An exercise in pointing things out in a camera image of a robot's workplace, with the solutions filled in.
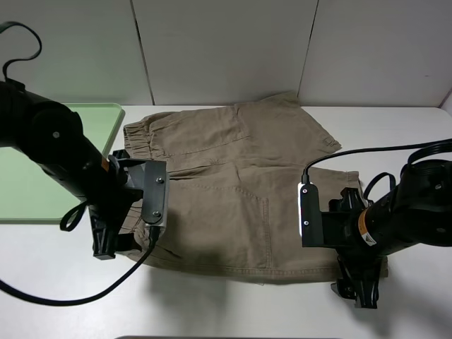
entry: beige pants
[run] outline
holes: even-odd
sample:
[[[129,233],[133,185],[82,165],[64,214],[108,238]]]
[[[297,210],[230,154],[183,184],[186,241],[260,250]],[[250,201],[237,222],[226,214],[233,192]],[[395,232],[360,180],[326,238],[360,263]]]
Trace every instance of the beige pants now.
[[[303,248],[297,184],[306,164],[340,144],[294,93],[217,109],[166,112],[125,126],[132,157],[164,160],[171,177],[167,229],[149,265],[247,280],[322,281],[338,276],[331,249]],[[357,172],[313,168],[321,209],[359,188]],[[122,232],[147,248],[140,203]],[[142,252],[127,255],[137,260]]]

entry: green board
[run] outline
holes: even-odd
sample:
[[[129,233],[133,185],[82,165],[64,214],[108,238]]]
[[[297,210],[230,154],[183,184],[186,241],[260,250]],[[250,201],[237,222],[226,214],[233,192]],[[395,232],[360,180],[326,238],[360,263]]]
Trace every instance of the green board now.
[[[124,118],[117,104],[69,104],[79,113],[83,133],[107,155]],[[0,222],[53,223],[80,201],[12,148],[0,148]]]

